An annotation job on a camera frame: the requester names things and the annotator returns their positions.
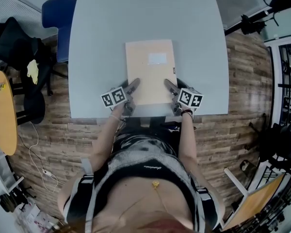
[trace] black wristband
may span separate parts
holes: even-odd
[[[191,113],[191,115],[193,115],[193,111],[191,110],[184,110],[181,112],[181,116],[184,114],[184,113]]]

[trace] black office chair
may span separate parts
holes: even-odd
[[[259,135],[259,146],[257,151],[260,152],[260,161],[268,161],[272,166],[278,169],[284,169],[286,172],[291,173],[291,125],[281,126],[274,123],[272,128],[257,131],[253,125],[250,125]],[[278,161],[273,156],[285,158],[284,161]]]
[[[37,84],[27,77],[27,65],[33,59],[38,63],[39,69]],[[27,98],[32,98],[45,83],[48,95],[52,95],[49,82],[51,73],[68,78],[53,71],[56,57],[52,55],[50,48],[45,46],[41,39],[26,35],[14,17],[0,23],[0,60],[20,71],[22,87]]]

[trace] wooden board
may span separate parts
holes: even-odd
[[[132,94],[136,105],[171,102],[172,95],[164,85],[165,79],[177,85],[171,40],[128,42],[126,61],[128,82],[140,78]]]
[[[0,90],[0,149],[7,155],[13,155],[17,146],[16,112],[9,80],[2,71],[0,83],[5,85]]]
[[[268,184],[254,191],[252,194],[249,194],[249,196],[241,202],[236,212],[227,221],[227,224],[222,228],[222,231],[233,228],[259,213],[276,192],[283,176],[284,175],[281,174]]]

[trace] chair leg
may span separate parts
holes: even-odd
[[[240,183],[239,180],[231,173],[230,170],[227,168],[224,168],[224,172],[227,174],[227,176],[232,180],[232,182],[237,186],[237,188],[240,190],[240,192],[246,197],[248,196],[248,191],[246,188],[243,186],[242,183]]]
[[[28,116],[24,116],[24,117],[21,117],[21,118],[18,118],[17,119],[17,125],[21,125],[25,122],[29,122],[29,121],[32,121],[34,119],[37,119],[39,117],[43,117],[44,115],[40,115],[40,114],[31,114],[31,115],[28,115]]]
[[[262,132],[266,131],[266,114],[263,113],[263,126],[262,126]]]
[[[35,199],[37,196],[33,196],[32,194],[30,194],[27,189],[32,189],[31,186],[29,186],[28,188],[25,188],[24,193],[28,196],[28,197],[32,197],[33,199]]]
[[[22,83],[14,83],[14,84],[12,84],[12,88],[13,89],[23,88],[23,84]]]
[[[62,77],[64,79],[68,79],[68,76],[67,75],[64,75],[64,74],[62,74],[60,72],[57,72],[57,71],[54,71],[54,70],[52,70],[52,74],[57,75],[59,77]]]
[[[252,122],[249,123],[249,127],[251,127],[257,134],[260,134],[260,131],[258,131],[252,124]]]
[[[274,157],[268,159],[268,162],[277,169],[284,169],[287,173],[291,174],[291,161],[278,161]]]
[[[24,204],[24,205],[20,208],[20,210],[21,210],[22,212],[24,212],[25,205],[26,205],[26,204]]]
[[[52,96],[53,95],[53,92],[50,89],[50,77],[47,79],[47,93],[48,93],[48,96]]]
[[[30,114],[30,111],[23,110],[23,111],[16,112],[16,117],[22,117],[22,116],[26,116],[26,115],[29,115],[29,114]]]
[[[251,149],[254,148],[258,143],[259,143],[259,141],[256,140],[256,141],[254,141],[254,142],[251,143],[251,144],[246,144],[246,145],[244,146],[244,149],[245,149],[245,150],[251,150]]]
[[[22,94],[25,94],[25,91],[24,91],[23,88],[22,89],[14,89],[14,88],[12,88],[12,93],[13,93],[13,96],[22,95]]]

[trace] person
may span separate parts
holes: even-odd
[[[79,222],[86,233],[217,227],[225,206],[198,166],[192,111],[183,108],[178,144],[169,130],[141,127],[135,118],[117,132],[123,111],[124,103],[113,109],[84,171],[62,187],[58,206],[66,222]]]

